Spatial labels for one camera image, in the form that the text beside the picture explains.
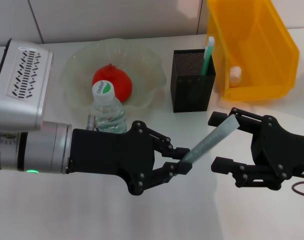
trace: yellow plastic bin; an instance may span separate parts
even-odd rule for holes
[[[215,38],[216,83],[224,99],[285,96],[295,85],[299,51],[270,0],[207,0],[207,38]],[[241,82],[230,85],[230,68]]]

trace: brown wire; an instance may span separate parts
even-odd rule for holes
[[[298,191],[298,190],[295,189],[295,187],[296,187],[297,185],[300,185],[300,184],[304,184],[304,181],[299,181],[299,182],[293,184],[293,185],[292,185],[292,190],[293,190],[295,193],[300,194],[301,196],[304,196],[304,192],[301,192],[301,191]]]

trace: small white bottle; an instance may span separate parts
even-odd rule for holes
[[[96,117],[99,131],[122,134],[127,131],[123,105],[115,97],[113,84],[106,80],[95,83],[92,87],[94,101],[91,114]]]

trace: mesh pencil cup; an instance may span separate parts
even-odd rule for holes
[[[215,80],[212,60],[201,75],[204,49],[175,50],[172,65],[171,96],[173,112],[206,111]]]

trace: white bottle cap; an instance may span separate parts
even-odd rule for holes
[[[108,106],[113,102],[115,92],[111,82],[101,80],[92,87],[94,101],[101,106]]]

